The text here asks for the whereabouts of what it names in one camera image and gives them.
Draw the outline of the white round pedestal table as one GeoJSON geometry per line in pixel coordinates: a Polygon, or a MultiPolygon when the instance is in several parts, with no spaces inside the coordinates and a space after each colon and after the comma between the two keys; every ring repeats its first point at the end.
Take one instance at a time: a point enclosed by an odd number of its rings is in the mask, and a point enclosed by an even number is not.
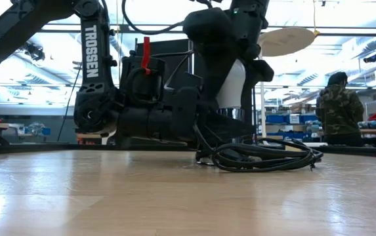
{"type": "Polygon", "coordinates": [[[285,72],[292,54],[310,46],[316,38],[314,31],[300,28],[280,28],[263,33],[257,41],[261,47],[260,59],[269,59],[275,72],[285,72]]]}

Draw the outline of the blue storage crate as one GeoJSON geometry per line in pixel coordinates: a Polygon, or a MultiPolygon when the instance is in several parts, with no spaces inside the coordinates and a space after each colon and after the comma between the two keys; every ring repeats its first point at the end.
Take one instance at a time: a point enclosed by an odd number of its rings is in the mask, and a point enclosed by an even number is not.
{"type": "Polygon", "coordinates": [[[313,140],[313,139],[320,138],[320,135],[317,132],[303,132],[303,131],[293,131],[293,130],[284,132],[283,136],[285,138],[288,137],[288,138],[301,139],[301,140],[304,140],[304,139],[313,140]]]}

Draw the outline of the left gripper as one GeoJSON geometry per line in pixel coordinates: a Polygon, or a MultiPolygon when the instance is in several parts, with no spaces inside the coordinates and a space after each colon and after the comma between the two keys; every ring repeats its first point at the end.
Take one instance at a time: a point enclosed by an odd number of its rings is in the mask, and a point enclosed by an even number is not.
{"type": "MultiPolygon", "coordinates": [[[[171,97],[171,131],[181,142],[196,140],[193,126],[196,121],[198,97],[199,90],[194,87],[182,87],[171,97]]],[[[253,133],[253,125],[218,113],[200,115],[197,125],[210,145],[229,142],[253,133]]]]}

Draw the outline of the grey blue cloth pile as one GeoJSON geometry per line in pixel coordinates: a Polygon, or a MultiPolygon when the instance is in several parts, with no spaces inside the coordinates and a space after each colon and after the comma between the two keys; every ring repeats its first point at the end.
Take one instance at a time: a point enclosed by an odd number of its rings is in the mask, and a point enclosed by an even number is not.
{"type": "MultiPolygon", "coordinates": [[[[321,130],[322,123],[320,121],[306,121],[305,125],[308,127],[308,130],[321,130]]],[[[376,129],[376,121],[361,121],[358,123],[360,129],[376,129]]]]}

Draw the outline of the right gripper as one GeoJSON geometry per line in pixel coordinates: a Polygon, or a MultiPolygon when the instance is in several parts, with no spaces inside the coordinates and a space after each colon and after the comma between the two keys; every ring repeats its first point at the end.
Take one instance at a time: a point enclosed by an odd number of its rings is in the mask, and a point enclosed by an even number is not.
{"type": "Polygon", "coordinates": [[[271,82],[274,70],[256,59],[261,47],[261,12],[258,7],[211,8],[191,12],[182,23],[184,34],[193,42],[194,51],[203,56],[206,76],[203,99],[213,101],[225,82],[236,58],[246,63],[248,85],[271,82]]]}

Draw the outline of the blue plastic item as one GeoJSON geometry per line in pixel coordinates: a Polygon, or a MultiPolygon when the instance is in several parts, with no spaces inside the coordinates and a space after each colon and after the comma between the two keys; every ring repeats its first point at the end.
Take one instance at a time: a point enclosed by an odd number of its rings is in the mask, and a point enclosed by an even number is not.
{"type": "Polygon", "coordinates": [[[31,134],[32,136],[49,136],[51,134],[51,129],[46,127],[43,123],[33,122],[24,127],[24,133],[31,134]]]}

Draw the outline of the white LED lightbulb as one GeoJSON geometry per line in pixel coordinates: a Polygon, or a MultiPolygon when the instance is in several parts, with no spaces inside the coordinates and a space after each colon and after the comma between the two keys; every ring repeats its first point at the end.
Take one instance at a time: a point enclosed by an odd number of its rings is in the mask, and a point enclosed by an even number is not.
{"type": "Polygon", "coordinates": [[[245,67],[240,60],[236,60],[216,96],[220,109],[240,108],[245,78],[245,67]]]}

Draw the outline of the white cylindrical bin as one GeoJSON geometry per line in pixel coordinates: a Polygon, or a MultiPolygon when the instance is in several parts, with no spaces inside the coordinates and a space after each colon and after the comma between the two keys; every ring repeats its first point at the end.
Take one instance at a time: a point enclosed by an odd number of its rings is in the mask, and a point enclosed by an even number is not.
{"type": "Polygon", "coordinates": [[[101,134],[100,136],[102,139],[102,145],[114,146],[115,145],[115,133],[116,131],[101,134]]]}

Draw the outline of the chrome lamp base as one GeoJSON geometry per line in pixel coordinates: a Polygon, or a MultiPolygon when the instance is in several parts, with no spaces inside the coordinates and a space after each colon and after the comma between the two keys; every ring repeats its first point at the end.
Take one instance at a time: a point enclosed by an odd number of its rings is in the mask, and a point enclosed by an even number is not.
{"type": "MultiPolygon", "coordinates": [[[[244,121],[244,110],[241,108],[220,108],[217,113],[234,118],[240,121],[244,121]]],[[[234,150],[226,149],[221,155],[231,161],[249,161],[249,157],[242,155],[234,150]]],[[[211,154],[205,151],[201,145],[198,146],[196,151],[196,163],[199,165],[213,165],[211,160],[211,154]]]]}

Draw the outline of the wooden shelf with red items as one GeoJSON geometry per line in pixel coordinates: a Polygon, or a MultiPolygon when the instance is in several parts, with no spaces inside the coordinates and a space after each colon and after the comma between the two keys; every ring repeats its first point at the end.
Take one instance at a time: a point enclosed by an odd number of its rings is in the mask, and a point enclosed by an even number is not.
{"type": "Polygon", "coordinates": [[[80,145],[102,145],[102,137],[99,134],[77,133],[77,143],[80,145]]]}

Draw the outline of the person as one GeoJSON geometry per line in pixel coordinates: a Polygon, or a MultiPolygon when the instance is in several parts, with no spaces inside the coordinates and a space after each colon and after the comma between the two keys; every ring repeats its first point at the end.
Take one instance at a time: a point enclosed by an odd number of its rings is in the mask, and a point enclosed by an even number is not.
{"type": "Polygon", "coordinates": [[[316,99],[316,117],[327,144],[362,147],[364,141],[358,123],[364,120],[364,107],[357,93],[347,89],[347,83],[348,76],[343,71],[330,76],[316,99]]]}

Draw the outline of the black table edge rail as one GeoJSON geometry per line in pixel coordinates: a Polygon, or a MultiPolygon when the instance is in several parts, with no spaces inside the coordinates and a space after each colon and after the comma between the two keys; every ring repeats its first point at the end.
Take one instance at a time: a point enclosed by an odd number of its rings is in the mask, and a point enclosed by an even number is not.
{"type": "MultiPolygon", "coordinates": [[[[320,146],[315,147],[323,153],[341,155],[359,155],[376,157],[376,147],[341,147],[341,146],[320,146]]],[[[95,151],[191,151],[182,146],[134,146],[129,149],[118,149],[115,146],[103,145],[79,145],[79,144],[11,144],[0,145],[0,154],[25,153],[42,151],[64,151],[64,150],[95,150],[95,151]]]]}

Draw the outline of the blue storage bin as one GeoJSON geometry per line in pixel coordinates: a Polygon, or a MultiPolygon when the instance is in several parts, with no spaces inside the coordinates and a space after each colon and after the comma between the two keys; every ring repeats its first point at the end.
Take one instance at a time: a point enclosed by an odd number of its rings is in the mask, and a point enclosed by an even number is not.
{"type": "Polygon", "coordinates": [[[302,123],[302,124],[305,124],[308,121],[313,122],[313,121],[317,121],[317,120],[318,120],[318,118],[314,114],[306,114],[306,115],[300,116],[300,123],[302,123]]]}
{"type": "Polygon", "coordinates": [[[266,116],[266,122],[267,123],[274,123],[274,124],[280,124],[280,123],[287,123],[287,116],[286,115],[267,115],[266,116]]]}

